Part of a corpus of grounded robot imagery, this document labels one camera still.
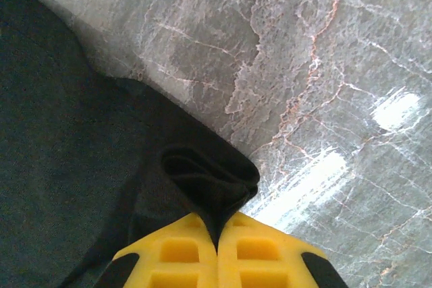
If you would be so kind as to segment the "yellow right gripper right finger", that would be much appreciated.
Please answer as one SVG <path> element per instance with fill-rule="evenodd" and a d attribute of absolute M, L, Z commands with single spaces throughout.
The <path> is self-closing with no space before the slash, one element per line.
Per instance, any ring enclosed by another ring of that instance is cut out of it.
<path fill-rule="evenodd" d="M 218 288 L 344 288 L 320 249 L 237 212 L 217 250 Z"/>

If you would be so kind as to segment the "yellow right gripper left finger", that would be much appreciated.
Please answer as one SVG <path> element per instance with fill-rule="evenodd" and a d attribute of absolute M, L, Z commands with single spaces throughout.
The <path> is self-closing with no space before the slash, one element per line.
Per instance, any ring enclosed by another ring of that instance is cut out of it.
<path fill-rule="evenodd" d="M 97 288 L 217 288 L 217 282 L 209 232 L 189 214 L 117 252 Z"/>

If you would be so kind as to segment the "black t-shirt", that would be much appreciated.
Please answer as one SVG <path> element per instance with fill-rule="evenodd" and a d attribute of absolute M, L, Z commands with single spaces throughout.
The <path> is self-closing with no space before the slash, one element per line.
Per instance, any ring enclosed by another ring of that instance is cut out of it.
<path fill-rule="evenodd" d="M 257 168 L 168 98 L 95 72 L 38 0 L 0 0 L 0 288 L 91 288 L 195 212 L 217 243 Z"/>

